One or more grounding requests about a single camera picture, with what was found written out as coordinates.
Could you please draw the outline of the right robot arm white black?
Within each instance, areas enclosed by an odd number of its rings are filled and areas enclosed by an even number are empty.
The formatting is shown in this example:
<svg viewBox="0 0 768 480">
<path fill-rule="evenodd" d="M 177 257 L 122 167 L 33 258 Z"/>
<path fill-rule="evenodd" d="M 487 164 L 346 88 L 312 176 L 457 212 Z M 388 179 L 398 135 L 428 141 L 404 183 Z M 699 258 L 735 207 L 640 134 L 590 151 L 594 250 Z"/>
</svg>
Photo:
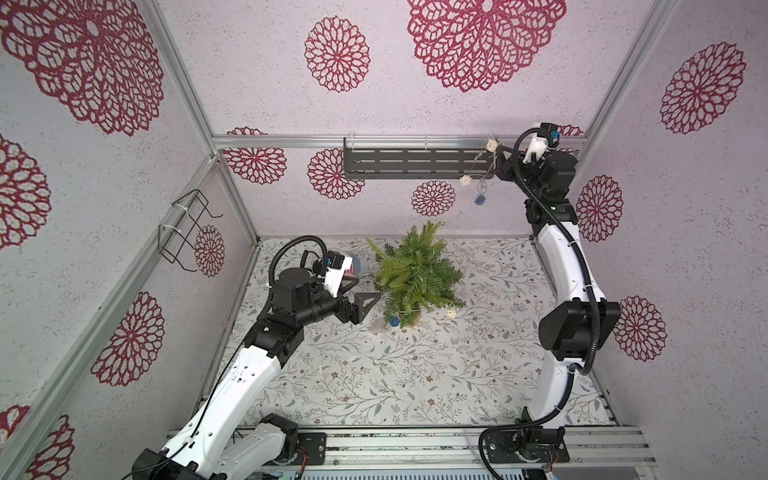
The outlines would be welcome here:
<svg viewBox="0 0 768 480">
<path fill-rule="evenodd" d="M 576 210 L 567 199 L 576 159 L 554 151 L 532 154 L 497 150 L 497 176 L 521 188 L 532 241 L 552 284 L 557 305 L 538 324 L 547 351 L 531 403 L 514 428 L 530 444 L 542 431 L 564 430 L 564 410 L 578 375 L 591 373 L 597 352 L 616 325 L 621 310 L 599 288 L 582 249 Z"/>
</svg>

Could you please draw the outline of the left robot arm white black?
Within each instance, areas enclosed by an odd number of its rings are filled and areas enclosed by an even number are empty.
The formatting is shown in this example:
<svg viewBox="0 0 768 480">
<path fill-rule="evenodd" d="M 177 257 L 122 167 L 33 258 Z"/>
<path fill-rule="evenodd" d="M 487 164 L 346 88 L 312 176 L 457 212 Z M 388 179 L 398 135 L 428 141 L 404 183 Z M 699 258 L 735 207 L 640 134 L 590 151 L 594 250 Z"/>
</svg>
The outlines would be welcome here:
<svg viewBox="0 0 768 480">
<path fill-rule="evenodd" d="M 230 437 L 264 387 L 304 340 L 304 328 L 330 316 L 357 325 L 381 298 L 348 298 L 340 270 L 321 275 L 294 267 L 271 280 L 266 311 L 244 337 L 204 405 L 159 451 L 144 450 L 130 479 L 246 479 L 263 465 L 293 460 L 295 422 L 270 414 L 237 443 Z"/>
</svg>

